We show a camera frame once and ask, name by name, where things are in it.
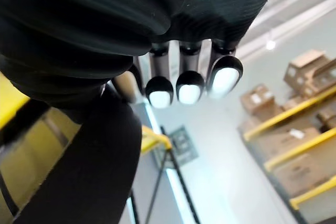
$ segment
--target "ceiling light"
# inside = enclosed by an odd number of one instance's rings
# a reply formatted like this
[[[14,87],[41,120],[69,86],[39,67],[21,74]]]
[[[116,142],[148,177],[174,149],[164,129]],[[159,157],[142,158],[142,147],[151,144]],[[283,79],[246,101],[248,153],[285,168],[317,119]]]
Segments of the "ceiling light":
[[[274,40],[269,40],[266,43],[267,50],[273,50],[275,48],[276,42]]]

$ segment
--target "cardboard box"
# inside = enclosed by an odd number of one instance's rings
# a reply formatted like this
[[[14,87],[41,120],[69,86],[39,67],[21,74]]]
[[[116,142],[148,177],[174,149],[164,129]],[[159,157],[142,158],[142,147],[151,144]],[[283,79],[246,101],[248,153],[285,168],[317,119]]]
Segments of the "cardboard box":
[[[336,102],[324,107],[317,114],[317,118],[326,128],[332,129],[336,127]]]
[[[264,134],[258,139],[258,143],[265,160],[269,160],[313,139],[319,134],[320,132],[314,125],[308,119],[303,118]]]
[[[303,154],[274,170],[275,177],[290,197],[296,197],[326,182],[328,177],[317,162]]]
[[[329,106],[325,106],[317,114],[317,118],[321,123],[325,123],[334,116],[336,116],[336,102],[333,102]]]
[[[282,112],[283,109],[279,105],[273,103],[257,111],[255,117],[261,122],[265,122]]]
[[[274,104],[274,95],[264,85],[259,84],[240,97],[241,104],[249,114],[255,114],[263,108]]]
[[[282,109],[283,110],[290,110],[292,108],[295,108],[297,105],[299,105],[300,103],[304,102],[305,98],[297,95],[291,99],[289,99],[284,105],[282,105]]]
[[[329,62],[329,59],[323,51],[310,50],[289,63],[284,81],[301,93],[302,86],[306,82],[305,74],[327,62]]]
[[[261,123],[261,121],[255,117],[255,116],[251,116],[249,117],[247,120],[245,120],[242,124],[240,124],[240,126],[238,127],[238,130],[241,133],[246,133],[248,131],[253,130],[255,127],[257,127],[259,124]]]
[[[313,97],[336,85],[336,59],[310,70],[305,78],[300,90],[305,97]]]
[[[328,130],[336,127],[336,116],[332,117],[331,119],[327,120],[325,126]]]

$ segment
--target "white wall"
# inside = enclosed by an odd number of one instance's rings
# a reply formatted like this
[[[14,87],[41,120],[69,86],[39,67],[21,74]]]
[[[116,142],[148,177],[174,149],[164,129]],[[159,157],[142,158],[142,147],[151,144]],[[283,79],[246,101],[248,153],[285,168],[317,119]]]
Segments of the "white wall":
[[[221,100],[202,97],[194,106],[174,101],[154,110],[167,133],[185,125],[199,158],[182,167],[202,223],[295,223],[262,172],[249,156],[236,127],[246,118],[239,96],[265,83],[283,103],[290,89],[282,81],[288,62],[311,49],[336,56],[336,12],[316,21],[274,51],[244,62],[244,76],[236,89]]]

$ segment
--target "yellow shelf beam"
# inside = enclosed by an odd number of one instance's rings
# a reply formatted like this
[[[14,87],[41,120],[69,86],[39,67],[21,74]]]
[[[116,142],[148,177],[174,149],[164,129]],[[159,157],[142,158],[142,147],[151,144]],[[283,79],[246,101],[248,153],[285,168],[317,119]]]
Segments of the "yellow shelf beam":
[[[264,167],[267,171],[271,171],[273,170],[276,166],[278,166],[279,164],[289,160],[290,158],[332,138],[336,136],[336,128],[333,128],[331,130],[328,130],[327,132],[324,132],[323,134],[313,138],[312,140],[301,144],[293,149],[291,149],[290,151],[283,153],[277,157],[272,158],[271,160],[267,161],[264,163]]]
[[[172,144],[167,136],[156,134],[151,128],[142,126],[141,154],[151,151],[158,144],[164,144],[166,150],[172,148]]]
[[[29,100],[0,73],[0,129],[5,126],[16,112]]]
[[[270,127],[274,126],[275,124],[317,104],[328,97],[331,97],[336,94],[336,86],[319,94],[316,97],[310,98],[307,101],[302,102],[301,104],[297,105],[295,108],[292,108],[288,111],[282,112],[281,114],[271,118],[270,120],[260,124],[259,126],[255,127],[253,130],[246,132],[244,134],[245,141],[251,141],[255,136],[259,135],[260,133],[264,132],[265,130],[269,129]]]
[[[290,204],[295,210],[299,210],[299,204],[311,199],[333,187],[336,187],[336,176],[333,176],[329,181],[323,183],[322,185],[314,188],[313,190],[310,190],[306,192],[305,194],[302,194],[296,198],[293,198],[290,200]]]

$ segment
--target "black metal pole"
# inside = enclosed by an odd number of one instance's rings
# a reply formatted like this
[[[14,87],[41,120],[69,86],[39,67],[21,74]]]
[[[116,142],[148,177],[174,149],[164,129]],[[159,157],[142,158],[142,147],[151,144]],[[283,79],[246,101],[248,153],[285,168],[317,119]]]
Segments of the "black metal pole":
[[[189,194],[189,192],[188,192],[187,186],[186,186],[186,184],[185,184],[185,182],[184,182],[184,179],[183,179],[183,176],[182,176],[182,174],[181,174],[179,164],[178,164],[177,161],[176,161],[176,158],[175,158],[175,155],[174,155],[174,153],[173,153],[173,150],[172,150],[172,149],[169,149],[169,150],[167,150],[167,152],[170,154],[170,157],[171,157],[171,159],[172,159],[174,168],[175,168],[175,170],[176,170],[176,172],[177,172],[177,175],[179,176],[180,183],[181,183],[181,185],[182,185],[182,188],[183,188],[185,197],[187,198],[187,201],[188,201],[190,210],[191,210],[191,212],[192,212],[192,214],[193,214],[195,223],[197,223],[197,224],[201,224],[201,222],[199,221],[200,219],[199,219],[198,216],[197,216],[197,212],[196,212],[196,209],[195,209],[195,207],[194,207],[193,201],[191,200],[191,197],[190,197],[190,194]]]
[[[0,171],[0,194],[2,194],[8,209],[11,211],[12,215],[15,216],[19,212],[18,206],[15,204],[11,194],[8,191],[4,178],[2,177]]]
[[[163,156],[163,159],[162,159],[162,162],[161,162],[161,167],[160,167],[159,175],[158,175],[158,178],[156,179],[154,192],[153,192],[153,195],[152,195],[152,198],[151,198],[151,203],[150,203],[150,206],[149,206],[149,209],[148,209],[148,212],[147,212],[145,224],[148,224],[149,223],[149,219],[151,218],[154,202],[155,202],[155,199],[156,199],[156,195],[158,193],[157,190],[159,188],[159,184],[160,184],[162,173],[163,173],[163,169],[164,169],[164,163],[166,162],[166,159],[167,159],[167,151],[164,152],[164,156]]]
[[[131,197],[130,198],[131,198],[131,202],[132,202],[134,222],[135,222],[135,224],[140,224],[138,211],[136,209],[136,202],[135,202],[135,197],[134,197],[133,189],[131,190]]]

